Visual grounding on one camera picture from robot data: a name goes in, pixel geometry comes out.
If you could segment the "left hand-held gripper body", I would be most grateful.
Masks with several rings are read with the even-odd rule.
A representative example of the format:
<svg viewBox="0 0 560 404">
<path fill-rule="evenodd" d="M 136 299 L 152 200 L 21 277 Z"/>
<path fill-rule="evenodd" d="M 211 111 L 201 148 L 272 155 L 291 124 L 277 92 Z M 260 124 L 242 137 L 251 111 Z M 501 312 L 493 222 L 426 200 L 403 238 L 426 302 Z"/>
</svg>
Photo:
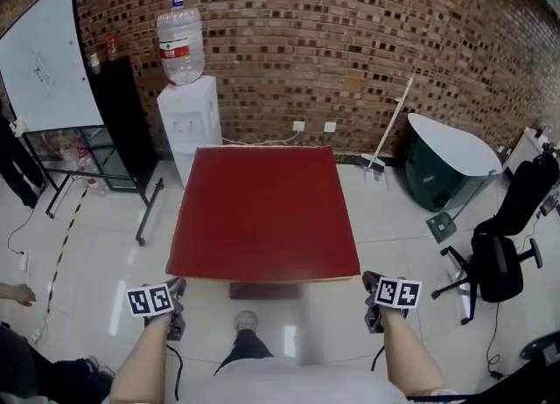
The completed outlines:
<svg viewBox="0 0 560 404">
<path fill-rule="evenodd" d="M 172 300 L 168 289 L 168 282 L 148 285 L 140 288 L 127 289 L 126 297 L 130 313 L 134 317 L 142 317 L 147 326 L 155 317 L 171 315 L 167 339 L 180 341 L 183 337 L 186 323 L 183 318 L 183 305 Z"/>
</svg>

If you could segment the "red cloth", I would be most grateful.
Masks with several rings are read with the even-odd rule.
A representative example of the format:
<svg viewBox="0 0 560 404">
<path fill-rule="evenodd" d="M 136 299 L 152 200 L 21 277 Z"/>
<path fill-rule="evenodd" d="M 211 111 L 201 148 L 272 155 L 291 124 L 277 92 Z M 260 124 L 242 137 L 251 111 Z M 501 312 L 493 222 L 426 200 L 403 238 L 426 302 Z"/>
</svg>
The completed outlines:
<svg viewBox="0 0 560 404">
<path fill-rule="evenodd" d="M 331 148 L 196 150 L 167 274 L 299 283 L 346 279 L 360 271 Z"/>
</svg>

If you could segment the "person's right forearm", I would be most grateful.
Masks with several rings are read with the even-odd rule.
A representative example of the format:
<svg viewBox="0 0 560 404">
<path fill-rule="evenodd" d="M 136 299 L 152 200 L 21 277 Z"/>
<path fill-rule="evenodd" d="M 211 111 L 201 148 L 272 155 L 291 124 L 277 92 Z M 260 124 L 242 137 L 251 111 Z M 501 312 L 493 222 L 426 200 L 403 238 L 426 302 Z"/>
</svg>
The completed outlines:
<svg viewBox="0 0 560 404">
<path fill-rule="evenodd" d="M 446 388 L 442 369 L 400 310 L 380 308 L 388 380 L 407 396 L 425 396 Z"/>
</svg>

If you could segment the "person's grey shoe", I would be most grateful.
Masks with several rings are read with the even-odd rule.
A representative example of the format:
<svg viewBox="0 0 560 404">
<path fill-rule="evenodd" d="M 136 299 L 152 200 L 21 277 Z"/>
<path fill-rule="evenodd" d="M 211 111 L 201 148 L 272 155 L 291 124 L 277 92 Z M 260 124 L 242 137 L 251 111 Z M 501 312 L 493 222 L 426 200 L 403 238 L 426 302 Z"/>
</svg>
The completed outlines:
<svg viewBox="0 0 560 404">
<path fill-rule="evenodd" d="M 234 318 L 234 329 L 237 333 L 240 331 L 256 332 L 258 324 L 258 317 L 252 310 L 242 310 Z"/>
</svg>

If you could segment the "grey floor stand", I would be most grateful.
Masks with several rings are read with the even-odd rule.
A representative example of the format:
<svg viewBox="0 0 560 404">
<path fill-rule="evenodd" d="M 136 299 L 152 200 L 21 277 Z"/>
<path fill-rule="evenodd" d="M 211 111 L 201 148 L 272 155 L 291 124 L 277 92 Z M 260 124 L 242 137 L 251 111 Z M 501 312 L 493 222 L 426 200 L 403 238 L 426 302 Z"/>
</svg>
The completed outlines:
<svg viewBox="0 0 560 404">
<path fill-rule="evenodd" d="M 457 232 L 456 220 L 458 216 L 470 205 L 474 197 L 479 193 L 481 189 L 486 186 L 488 181 L 496 173 L 496 170 L 489 171 L 484 180 L 479 183 L 468 200 L 453 215 L 450 215 L 448 212 L 440 212 L 426 220 L 426 224 L 430 229 L 430 232 L 434 237 L 436 243 L 441 243 Z"/>
</svg>

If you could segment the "black whiteboard stand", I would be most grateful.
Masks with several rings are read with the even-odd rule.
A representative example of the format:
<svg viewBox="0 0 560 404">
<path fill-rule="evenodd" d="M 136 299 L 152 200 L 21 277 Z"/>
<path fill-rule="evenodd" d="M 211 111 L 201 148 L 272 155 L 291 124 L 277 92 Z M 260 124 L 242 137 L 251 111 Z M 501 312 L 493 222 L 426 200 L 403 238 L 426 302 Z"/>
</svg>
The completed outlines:
<svg viewBox="0 0 560 404">
<path fill-rule="evenodd" d="M 49 160 L 47 157 L 42 157 L 32 141 L 34 136 L 43 138 L 61 136 L 63 138 L 62 143 L 51 143 L 47 146 L 49 150 L 58 155 L 58 158 Z M 45 174 L 46 180 L 54 189 L 52 199 L 45 210 L 46 216 L 51 219 L 55 217 L 56 206 L 61 202 L 65 191 L 74 180 L 72 175 L 80 174 L 79 171 L 70 171 L 66 168 L 66 164 L 60 155 L 60 149 L 68 146 L 85 146 L 91 151 L 94 162 L 101 171 L 100 174 L 89 173 L 89 176 L 104 178 L 111 192 L 133 193 L 141 199 L 143 212 L 140 214 L 135 239 L 141 247 L 146 244 L 144 229 L 158 194 L 164 188 L 164 180 L 159 179 L 154 186 L 151 186 L 151 176 L 147 184 L 139 184 L 125 168 L 105 124 L 71 129 L 27 131 L 23 133 L 23 141 L 38 163 L 39 168 Z"/>
</svg>

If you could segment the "person's black trouser leg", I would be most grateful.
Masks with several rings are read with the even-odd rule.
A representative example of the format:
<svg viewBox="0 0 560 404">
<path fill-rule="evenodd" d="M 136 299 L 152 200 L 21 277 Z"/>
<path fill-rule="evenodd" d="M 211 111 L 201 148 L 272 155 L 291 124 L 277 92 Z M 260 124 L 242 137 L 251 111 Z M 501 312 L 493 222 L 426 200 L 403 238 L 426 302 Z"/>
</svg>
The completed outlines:
<svg viewBox="0 0 560 404">
<path fill-rule="evenodd" d="M 241 329 L 237 331 L 233 348 L 229 355 L 223 360 L 215 374 L 226 365 L 242 359 L 266 359 L 271 358 L 270 352 L 265 343 L 251 329 Z"/>
</svg>

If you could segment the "black office chair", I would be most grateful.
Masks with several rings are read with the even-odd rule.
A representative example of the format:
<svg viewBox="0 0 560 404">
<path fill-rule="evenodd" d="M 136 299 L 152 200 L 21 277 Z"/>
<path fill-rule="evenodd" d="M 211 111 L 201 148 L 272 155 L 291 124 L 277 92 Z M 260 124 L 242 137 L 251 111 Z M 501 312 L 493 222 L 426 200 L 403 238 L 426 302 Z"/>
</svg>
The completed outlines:
<svg viewBox="0 0 560 404">
<path fill-rule="evenodd" d="M 511 238 L 528 224 L 559 178 L 560 166 L 549 152 L 520 163 L 498 212 L 475 227 L 470 258 L 464 258 L 452 246 L 441 250 L 442 256 L 449 255 L 459 264 L 465 277 L 434 290 L 431 298 L 437 299 L 446 291 L 467 283 L 470 308 L 467 317 L 461 320 L 463 325 L 473 320 L 478 296 L 487 303 L 502 303 L 523 291 L 523 261 L 533 258 L 538 268 L 543 266 L 540 249 L 533 238 L 529 240 L 529 249 L 520 254 Z"/>
</svg>

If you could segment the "green tub with white lid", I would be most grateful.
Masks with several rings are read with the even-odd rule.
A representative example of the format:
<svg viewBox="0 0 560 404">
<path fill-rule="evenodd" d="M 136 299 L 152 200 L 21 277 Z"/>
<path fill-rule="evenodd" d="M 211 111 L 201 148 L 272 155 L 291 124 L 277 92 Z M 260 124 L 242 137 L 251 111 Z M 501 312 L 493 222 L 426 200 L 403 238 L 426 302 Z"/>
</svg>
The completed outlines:
<svg viewBox="0 0 560 404">
<path fill-rule="evenodd" d="M 496 153 L 477 136 L 409 113 L 405 174 L 413 199 L 430 212 L 463 205 L 502 173 Z"/>
</svg>

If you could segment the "pile of plastic bottles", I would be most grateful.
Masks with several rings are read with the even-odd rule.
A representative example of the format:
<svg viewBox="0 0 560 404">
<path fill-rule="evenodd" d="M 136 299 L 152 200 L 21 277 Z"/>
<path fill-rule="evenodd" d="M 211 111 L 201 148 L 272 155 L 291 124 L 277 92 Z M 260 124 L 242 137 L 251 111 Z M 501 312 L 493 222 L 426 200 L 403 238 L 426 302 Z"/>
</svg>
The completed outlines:
<svg viewBox="0 0 560 404">
<path fill-rule="evenodd" d="M 59 150 L 66 168 L 70 171 L 79 171 L 73 174 L 74 180 L 80 181 L 84 188 L 92 195 L 102 197 L 109 191 L 104 178 L 89 176 L 89 173 L 100 174 L 91 151 L 85 146 L 68 146 Z"/>
</svg>

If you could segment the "black round base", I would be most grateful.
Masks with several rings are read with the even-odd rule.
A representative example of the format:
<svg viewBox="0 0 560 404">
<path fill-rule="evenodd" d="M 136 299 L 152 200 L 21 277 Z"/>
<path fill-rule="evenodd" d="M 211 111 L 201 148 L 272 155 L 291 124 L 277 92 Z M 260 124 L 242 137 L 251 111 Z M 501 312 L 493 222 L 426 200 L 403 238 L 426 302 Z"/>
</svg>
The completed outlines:
<svg viewBox="0 0 560 404">
<path fill-rule="evenodd" d="M 536 338 L 521 349 L 521 359 L 532 360 L 537 357 L 542 357 L 547 366 L 560 361 L 560 331 Z"/>
</svg>

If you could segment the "white water dispenser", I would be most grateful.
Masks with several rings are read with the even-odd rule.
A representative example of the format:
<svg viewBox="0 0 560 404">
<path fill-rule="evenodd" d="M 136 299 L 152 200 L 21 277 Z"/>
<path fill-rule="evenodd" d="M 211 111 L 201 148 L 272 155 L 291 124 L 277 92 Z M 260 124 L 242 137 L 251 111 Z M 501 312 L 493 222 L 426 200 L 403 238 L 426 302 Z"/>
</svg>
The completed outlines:
<svg viewBox="0 0 560 404">
<path fill-rule="evenodd" d="M 192 84 L 168 85 L 157 104 L 178 174 L 186 186 L 196 149 L 222 145 L 216 79 L 203 75 Z"/>
</svg>

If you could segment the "black cabinet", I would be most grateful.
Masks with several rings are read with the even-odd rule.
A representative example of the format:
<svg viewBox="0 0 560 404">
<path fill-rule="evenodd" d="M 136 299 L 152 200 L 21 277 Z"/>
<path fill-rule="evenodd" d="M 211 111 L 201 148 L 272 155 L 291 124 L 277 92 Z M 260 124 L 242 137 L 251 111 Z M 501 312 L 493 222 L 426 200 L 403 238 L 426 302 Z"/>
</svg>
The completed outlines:
<svg viewBox="0 0 560 404">
<path fill-rule="evenodd" d="M 128 56 L 103 62 L 90 77 L 94 98 L 103 123 L 128 173 L 147 184 L 157 156 Z"/>
</svg>

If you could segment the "clear water jug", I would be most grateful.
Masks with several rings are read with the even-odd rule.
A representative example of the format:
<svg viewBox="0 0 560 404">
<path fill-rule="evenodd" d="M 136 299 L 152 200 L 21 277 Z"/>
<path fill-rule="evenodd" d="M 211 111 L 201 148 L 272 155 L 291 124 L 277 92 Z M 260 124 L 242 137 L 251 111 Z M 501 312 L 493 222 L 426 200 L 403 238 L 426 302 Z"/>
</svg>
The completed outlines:
<svg viewBox="0 0 560 404">
<path fill-rule="evenodd" d="M 164 73 L 174 85 L 188 85 L 205 70 L 198 9 L 173 9 L 157 18 L 158 50 Z"/>
</svg>

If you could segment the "white whiteboard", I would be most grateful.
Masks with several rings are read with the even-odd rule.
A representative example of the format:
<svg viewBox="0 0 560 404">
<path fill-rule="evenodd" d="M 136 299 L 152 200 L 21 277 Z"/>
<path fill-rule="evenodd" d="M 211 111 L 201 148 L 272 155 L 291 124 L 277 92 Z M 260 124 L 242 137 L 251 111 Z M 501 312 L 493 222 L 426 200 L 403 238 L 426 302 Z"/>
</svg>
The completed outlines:
<svg viewBox="0 0 560 404">
<path fill-rule="evenodd" d="M 0 78 L 29 133 L 101 126 L 76 0 L 37 0 L 0 38 Z"/>
</svg>

